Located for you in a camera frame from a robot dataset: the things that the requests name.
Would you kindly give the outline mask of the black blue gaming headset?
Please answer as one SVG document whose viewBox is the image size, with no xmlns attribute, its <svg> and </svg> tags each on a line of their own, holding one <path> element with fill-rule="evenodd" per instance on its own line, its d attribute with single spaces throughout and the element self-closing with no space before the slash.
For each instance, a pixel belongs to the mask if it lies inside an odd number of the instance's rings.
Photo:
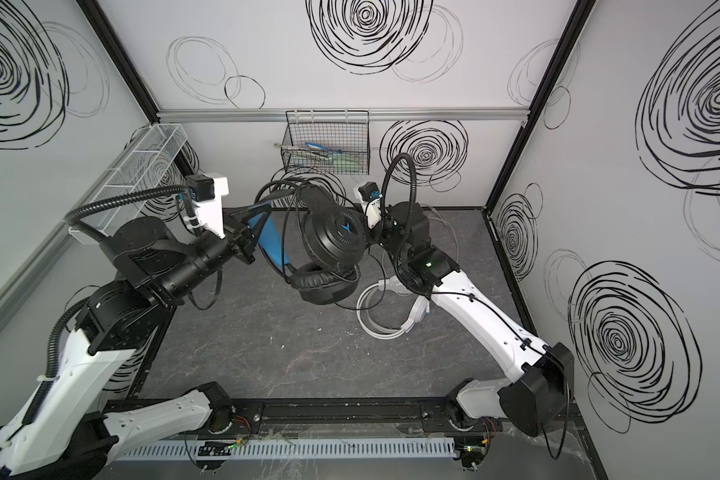
<svg viewBox="0 0 720 480">
<path fill-rule="evenodd" d="M 286 199 L 288 212 L 305 211 L 299 233 L 310 262 L 296 268 L 285 250 L 285 235 L 269 219 L 271 203 Z M 314 305 L 336 304 L 350 297 L 360 280 L 359 264 L 367 248 L 366 222 L 356 210 L 339 205 L 330 192 L 308 181 L 275 180 L 266 184 L 249 208 L 248 221 L 272 268 Z"/>
</svg>

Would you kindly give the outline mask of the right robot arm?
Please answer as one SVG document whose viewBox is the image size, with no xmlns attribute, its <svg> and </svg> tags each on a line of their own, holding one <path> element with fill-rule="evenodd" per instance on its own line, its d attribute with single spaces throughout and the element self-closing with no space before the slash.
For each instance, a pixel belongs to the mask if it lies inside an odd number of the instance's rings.
<svg viewBox="0 0 720 480">
<path fill-rule="evenodd" d="M 395 279 L 409 292 L 453 316 L 496 361 L 503 378 L 470 380 L 455 392 L 457 417 L 509 420 L 530 437 L 545 435 L 557 417 L 567 418 L 573 400 L 574 367 L 571 351 L 550 345 L 521 327 L 490 301 L 464 269 L 436 247 L 429 219 L 416 200 L 413 158 L 399 154 L 391 165 L 405 164 L 409 198 L 389 207 L 386 193 L 392 174 L 382 183 L 355 187 L 372 241 L 388 254 Z"/>
</svg>

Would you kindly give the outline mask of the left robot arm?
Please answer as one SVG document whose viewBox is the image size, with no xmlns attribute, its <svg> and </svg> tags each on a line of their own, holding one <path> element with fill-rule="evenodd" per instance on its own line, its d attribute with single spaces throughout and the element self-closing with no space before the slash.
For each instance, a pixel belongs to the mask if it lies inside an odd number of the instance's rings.
<svg viewBox="0 0 720 480">
<path fill-rule="evenodd" d="M 93 238 L 116 278 L 67 309 L 51 330 L 46 368 L 22 409 L 0 427 L 0 479 L 90 479 L 123 454 L 163 438 L 231 419 L 233 404 L 215 382 L 136 410 L 94 411 L 93 404 L 125 364 L 168 325 L 208 277 L 237 258 L 251 263 L 269 213 L 261 203 L 225 209 L 223 177 L 196 175 L 184 185 L 98 200 L 68 212 L 66 223 Z M 95 214 L 151 198 L 181 200 L 198 235 L 179 241 L 156 217 L 141 217 L 107 235 Z"/>
</svg>

